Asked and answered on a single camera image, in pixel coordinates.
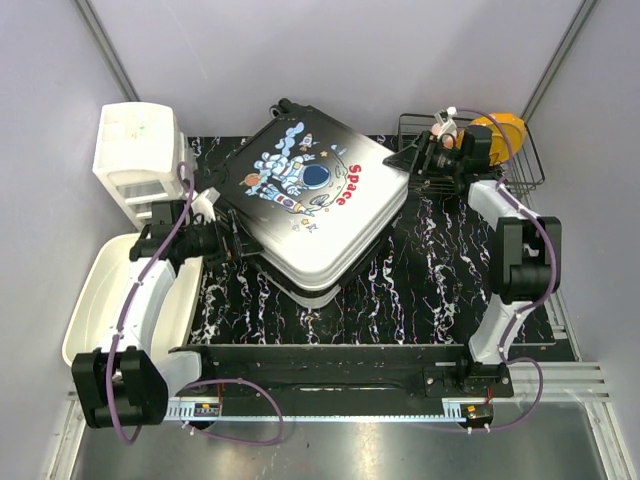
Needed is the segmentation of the black white space suitcase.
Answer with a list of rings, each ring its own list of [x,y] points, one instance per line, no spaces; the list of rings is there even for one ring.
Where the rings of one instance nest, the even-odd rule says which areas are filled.
[[[286,98],[213,172],[218,211],[234,210],[262,250],[250,263],[305,308],[327,305],[391,235],[408,196],[392,152]]]

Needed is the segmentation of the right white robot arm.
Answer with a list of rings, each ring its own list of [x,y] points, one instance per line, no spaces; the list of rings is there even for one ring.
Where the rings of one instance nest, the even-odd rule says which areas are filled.
[[[472,397],[490,383],[482,364],[507,364],[509,349],[529,312],[557,290],[562,228],[558,218],[540,217],[524,206],[503,181],[477,176],[456,148],[455,131],[453,123],[437,123],[420,134],[410,171],[451,175],[458,193],[494,230],[489,266],[492,296],[468,343],[473,362],[453,374],[457,390]]]

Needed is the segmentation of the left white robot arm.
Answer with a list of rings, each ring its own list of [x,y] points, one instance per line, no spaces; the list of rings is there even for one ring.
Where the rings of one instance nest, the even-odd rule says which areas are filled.
[[[109,327],[92,350],[73,358],[87,424],[157,425],[179,391],[203,396],[214,388],[216,372],[198,353],[152,356],[162,308],[191,258],[253,263],[301,307],[330,303],[388,235],[407,198],[409,176],[388,166],[387,156],[380,145],[240,149],[202,185],[180,163],[184,196],[154,203],[153,222],[130,250]]]

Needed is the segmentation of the pink plastic cup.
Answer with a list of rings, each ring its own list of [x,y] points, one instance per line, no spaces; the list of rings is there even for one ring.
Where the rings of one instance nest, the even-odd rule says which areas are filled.
[[[452,149],[457,143],[457,131],[447,127],[443,129],[438,123],[431,126],[431,133],[436,137],[441,145],[447,149]]]

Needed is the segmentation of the yellow round plate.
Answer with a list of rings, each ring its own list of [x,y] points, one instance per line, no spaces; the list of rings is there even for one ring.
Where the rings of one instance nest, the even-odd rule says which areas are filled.
[[[494,167],[508,162],[521,149],[527,130],[525,122],[512,113],[491,113],[490,117],[476,118],[470,124],[491,130],[490,165]]]

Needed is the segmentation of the white plastic basin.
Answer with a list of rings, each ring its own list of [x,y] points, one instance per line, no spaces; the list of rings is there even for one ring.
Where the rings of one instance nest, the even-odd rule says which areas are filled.
[[[129,291],[129,251],[134,233],[107,241],[97,254],[71,315],[62,343],[62,358],[70,365],[79,353],[92,351],[109,341],[108,328],[115,323],[119,306]],[[189,339],[203,273],[203,260],[189,258],[162,305],[152,337],[150,357],[159,362],[168,352],[184,347]]]

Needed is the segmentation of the white drawer organizer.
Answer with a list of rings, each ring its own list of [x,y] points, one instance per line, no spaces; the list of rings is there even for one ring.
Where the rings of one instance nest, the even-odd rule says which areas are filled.
[[[183,196],[180,162],[197,168],[171,107],[149,102],[102,107],[92,172],[136,229],[150,222],[154,201]]]

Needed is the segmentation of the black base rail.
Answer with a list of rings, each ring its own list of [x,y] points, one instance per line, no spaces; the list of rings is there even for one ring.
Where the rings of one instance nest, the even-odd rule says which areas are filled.
[[[462,345],[187,345],[204,379],[244,378],[263,388],[382,387],[426,397],[507,399],[513,380],[503,364],[471,360]]]

